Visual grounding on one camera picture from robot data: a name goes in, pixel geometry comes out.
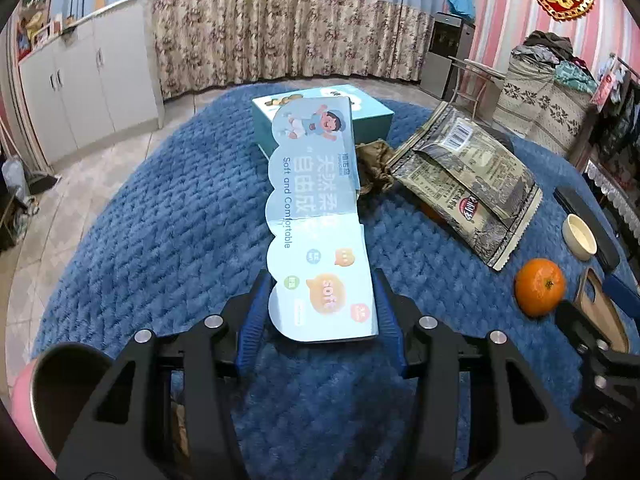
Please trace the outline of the patterned covered clothes pile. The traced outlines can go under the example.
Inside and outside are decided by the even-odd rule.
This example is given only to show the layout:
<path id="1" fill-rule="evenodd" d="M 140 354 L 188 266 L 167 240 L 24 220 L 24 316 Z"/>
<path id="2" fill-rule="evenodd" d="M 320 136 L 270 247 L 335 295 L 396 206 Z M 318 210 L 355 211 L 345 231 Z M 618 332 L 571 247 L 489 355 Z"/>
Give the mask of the patterned covered clothes pile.
<path id="1" fill-rule="evenodd" d="M 596 89 L 567 37 L 535 30 L 510 53 L 494 121 L 567 157 Z"/>

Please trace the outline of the crumpled brown paper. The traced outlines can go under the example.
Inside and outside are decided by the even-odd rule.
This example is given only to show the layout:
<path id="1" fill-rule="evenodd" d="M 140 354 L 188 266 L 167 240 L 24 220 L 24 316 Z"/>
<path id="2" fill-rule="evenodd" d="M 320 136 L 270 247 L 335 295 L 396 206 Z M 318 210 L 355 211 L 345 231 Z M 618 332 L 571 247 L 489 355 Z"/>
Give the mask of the crumpled brown paper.
<path id="1" fill-rule="evenodd" d="M 394 149 L 383 139 L 356 145 L 360 194 L 384 193 L 394 184 L 388 170 L 388 162 L 395 154 Z"/>

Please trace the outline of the grey snack bag lower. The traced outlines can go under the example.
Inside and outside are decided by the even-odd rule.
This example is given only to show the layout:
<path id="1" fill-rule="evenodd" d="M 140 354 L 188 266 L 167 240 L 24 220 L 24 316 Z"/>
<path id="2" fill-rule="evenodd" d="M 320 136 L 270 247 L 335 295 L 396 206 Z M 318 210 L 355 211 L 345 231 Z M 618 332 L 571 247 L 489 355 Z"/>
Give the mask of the grey snack bag lower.
<path id="1" fill-rule="evenodd" d="M 542 200 L 542 189 L 533 184 L 526 193 L 518 184 L 514 220 L 501 220 L 483 202 L 441 166 L 420 156 L 392 169 L 393 177 L 430 206 L 492 270 L 501 271 L 518 247 Z"/>

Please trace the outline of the small folding table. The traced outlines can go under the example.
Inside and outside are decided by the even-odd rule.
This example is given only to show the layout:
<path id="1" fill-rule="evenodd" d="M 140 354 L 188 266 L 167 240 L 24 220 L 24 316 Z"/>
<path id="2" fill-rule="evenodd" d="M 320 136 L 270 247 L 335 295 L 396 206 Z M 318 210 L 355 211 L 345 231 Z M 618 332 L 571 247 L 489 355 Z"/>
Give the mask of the small folding table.
<path id="1" fill-rule="evenodd" d="M 506 80 L 506 73 L 470 58 L 450 56 L 449 61 L 456 73 L 456 81 L 448 103 L 454 105 L 458 101 L 465 102 L 469 105 L 471 116 L 477 118 L 487 89 L 502 84 Z"/>

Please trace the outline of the blue fluffy table cover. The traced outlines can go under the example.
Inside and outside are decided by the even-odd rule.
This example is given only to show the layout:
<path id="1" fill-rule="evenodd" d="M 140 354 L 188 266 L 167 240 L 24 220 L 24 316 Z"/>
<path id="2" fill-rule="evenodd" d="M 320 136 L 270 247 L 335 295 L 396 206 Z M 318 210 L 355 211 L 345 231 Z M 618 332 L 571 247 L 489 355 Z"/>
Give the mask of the blue fluffy table cover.
<path id="1" fill-rule="evenodd" d="M 129 178 L 80 243 L 54 292 L 36 341 L 42 353 L 80 342 L 113 362 L 138 330 L 182 333 L 250 291 L 267 270 L 273 235 L 265 217 L 272 186 L 253 138 L 252 84 L 226 93 L 180 127 Z M 535 257 L 570 282 L 582 266 L 564 243 L 568 186 L 597 209 L 575 168 L 546 148 L 512 139 L 542 201 L 518 247 L 494 271 L 460 237 L 428 220 L 401 185 L 357 200 L 372 274 L 456 332 L 509 337 L 573 433 L 582 359 L 554 321 L 516 306 L 514 278 Z M 401 479 L 402 441 L 416 381 L 402 378 L 377 333 L 370 339 L 304 344 L 283 336 L 268 313 L 255 361 L 226 381 L 245 479 Z M 608 452 L 582 479 L 634 479 L 639 428 L 613 432 Z"/>

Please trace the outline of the orange mandarin rear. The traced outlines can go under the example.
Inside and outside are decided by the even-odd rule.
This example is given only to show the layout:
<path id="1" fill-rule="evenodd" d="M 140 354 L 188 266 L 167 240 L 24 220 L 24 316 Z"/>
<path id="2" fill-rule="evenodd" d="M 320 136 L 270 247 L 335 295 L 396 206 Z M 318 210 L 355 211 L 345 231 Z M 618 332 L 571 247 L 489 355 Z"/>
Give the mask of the orange mandarin rear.
<path id="1" fill-rule="evenodd" d="M 442 218 L 442 216 L 435 209 L 433 209 L 429 204 L 420 203 L 420 209 L 427 216 L 427 218 L 431 219 L 432 221 L 439 224 L 440 226 L 446 226 L 447 221 L 444 218 Z"/>

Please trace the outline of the grey snack bag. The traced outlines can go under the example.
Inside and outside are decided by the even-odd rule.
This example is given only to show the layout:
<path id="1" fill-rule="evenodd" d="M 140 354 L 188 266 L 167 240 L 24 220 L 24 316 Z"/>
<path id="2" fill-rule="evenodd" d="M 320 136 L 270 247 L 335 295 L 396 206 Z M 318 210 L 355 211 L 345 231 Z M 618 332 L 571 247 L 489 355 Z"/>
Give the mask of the grey snack bag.
<path id="1" fill-rule="evenodd" d="M 446 102 L 395 152 L 398 169 L 409 156 L 434 162 L 476 196 L 505 226 L 512 226 L 536 182 L 529 169 L 474 120 Z"/>
<path id="2" fill-rule="evenodd" d="M 393 177 L 430 206 L 492 270 L 501 271 L 518 247 L 542 200 L 542 189 L 533 184 L 526 193 L 518 184 L 514 220 L 501 220 L 483 202 L 441 166 L 420 156 L 392 169 Z"/>

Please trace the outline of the orange mandarin front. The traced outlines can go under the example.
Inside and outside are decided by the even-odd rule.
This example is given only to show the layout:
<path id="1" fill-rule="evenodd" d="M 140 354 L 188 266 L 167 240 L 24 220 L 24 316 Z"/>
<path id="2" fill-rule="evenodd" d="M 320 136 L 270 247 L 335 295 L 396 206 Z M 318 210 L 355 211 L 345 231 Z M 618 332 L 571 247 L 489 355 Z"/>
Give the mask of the orange mandarin front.
<path id="1" fill-rule="evenodd" d="M 542 318 L 563 299 L 565 278 L 560 267 L 549 259 L 528 260 L 514 280 L 514 297 L 529 318 Z"/>

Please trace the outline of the light blue cartoon packaging card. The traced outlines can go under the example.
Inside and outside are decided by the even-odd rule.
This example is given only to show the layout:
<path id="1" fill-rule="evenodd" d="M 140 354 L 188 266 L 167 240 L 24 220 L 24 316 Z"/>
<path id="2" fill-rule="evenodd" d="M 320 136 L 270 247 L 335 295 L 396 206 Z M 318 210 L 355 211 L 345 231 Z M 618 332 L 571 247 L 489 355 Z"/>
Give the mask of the light blue cartoon packaging card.
<path id="1" fill-rule="evenodd" d="M 265 217 L 274 327 L 304 344 L 378 333 L 371 271 L 358 216 L 352 107 L 344 96 L 288 102 L 272 121 L 272 191 Z"/>

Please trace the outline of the pink trash bin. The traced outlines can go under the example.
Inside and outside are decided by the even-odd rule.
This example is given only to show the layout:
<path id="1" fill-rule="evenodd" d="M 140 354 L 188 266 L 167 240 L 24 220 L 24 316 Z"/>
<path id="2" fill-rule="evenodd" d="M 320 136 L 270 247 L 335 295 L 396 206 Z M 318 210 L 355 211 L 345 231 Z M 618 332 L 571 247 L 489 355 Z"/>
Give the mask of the pink trash bin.
<path id="1" fill-rule="evenodd" d="M 55 471 L 74 423 L 112 363 L 88 344 L 63 342 L 40 353 L 18 374 L 11 417 L 50 471 Z"/>

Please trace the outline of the blue-wrapped potted plant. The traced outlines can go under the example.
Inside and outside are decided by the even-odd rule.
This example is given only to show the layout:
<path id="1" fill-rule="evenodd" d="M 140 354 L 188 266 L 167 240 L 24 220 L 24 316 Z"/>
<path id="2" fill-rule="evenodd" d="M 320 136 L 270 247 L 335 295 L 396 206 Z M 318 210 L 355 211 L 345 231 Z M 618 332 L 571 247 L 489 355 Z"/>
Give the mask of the blue-wrapped potted plant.
<path id="1" fill-rule="evenodd" d="M 450 14 L 462 18 L 469 23 L 474 23 L 476 18 L 474 0 L 446 0 Z"/>

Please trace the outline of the grey water dispenser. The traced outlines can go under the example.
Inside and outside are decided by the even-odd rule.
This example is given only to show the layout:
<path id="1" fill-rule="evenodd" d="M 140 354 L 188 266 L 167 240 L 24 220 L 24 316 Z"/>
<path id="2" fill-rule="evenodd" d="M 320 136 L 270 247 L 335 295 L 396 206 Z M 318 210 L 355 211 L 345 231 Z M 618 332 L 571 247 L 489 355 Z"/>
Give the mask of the grey water dispenser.
<path id="1" fill-rule="evenodd" d="M 424 55 L 420 88 L 440 100 L 454 93 L 459 70 L 455 60 L 471 53 L 475 26 L 460 16 L 438 12 L 434 15 L 431 39 Z"/>

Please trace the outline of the orange mandarin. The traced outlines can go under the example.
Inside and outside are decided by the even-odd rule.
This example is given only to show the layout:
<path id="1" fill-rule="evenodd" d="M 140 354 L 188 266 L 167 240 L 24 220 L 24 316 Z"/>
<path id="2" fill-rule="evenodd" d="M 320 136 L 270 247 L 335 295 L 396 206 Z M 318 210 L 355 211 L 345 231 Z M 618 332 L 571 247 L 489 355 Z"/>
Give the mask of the orange mandarin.
<path id="1" fill-rule="evenodd" d="M 542 318 L 563 299 L 565 278 L 560 267 L 549 259 L 528 260 L 514 280 L 514 297 L 529 318 Z"/>
<path id="2" fill-rule="evenodd" d="M 446 226 L 447 221 L 444 218 L 442 218 L 442 216 L 435 209 L 433 209 L 429 204 L 420 203 L 420 209 L 427 216 L 427 218 L 431 219 L 432 221 L 439 224 L 440 226 Z"/>

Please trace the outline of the floral beige curtain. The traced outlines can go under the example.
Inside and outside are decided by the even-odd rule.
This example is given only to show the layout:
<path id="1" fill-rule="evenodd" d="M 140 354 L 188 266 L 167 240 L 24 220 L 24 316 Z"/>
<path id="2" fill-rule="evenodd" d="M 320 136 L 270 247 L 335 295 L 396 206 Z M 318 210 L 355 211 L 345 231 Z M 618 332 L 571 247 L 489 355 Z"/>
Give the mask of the floral beige curtain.
<path id="1" fill-rule="evenodd" d="M 417 81 L 434 18 L 387 0 L 154 0 L 166 99 L 319 76 Z"/>

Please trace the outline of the small cream bowl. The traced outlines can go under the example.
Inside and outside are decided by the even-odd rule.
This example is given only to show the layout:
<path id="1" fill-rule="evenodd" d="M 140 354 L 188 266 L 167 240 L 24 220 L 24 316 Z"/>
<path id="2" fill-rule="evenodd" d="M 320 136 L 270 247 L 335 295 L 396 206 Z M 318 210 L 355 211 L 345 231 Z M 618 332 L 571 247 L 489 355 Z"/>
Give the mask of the small cream bowl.
<path id="1" fill-rule="evenodd" d="M 598 246 L 587 223 L 577 214 L 569 214 L 562 225 L 562 234 L 570 252 L 580 261 L 590 260 Z"/>

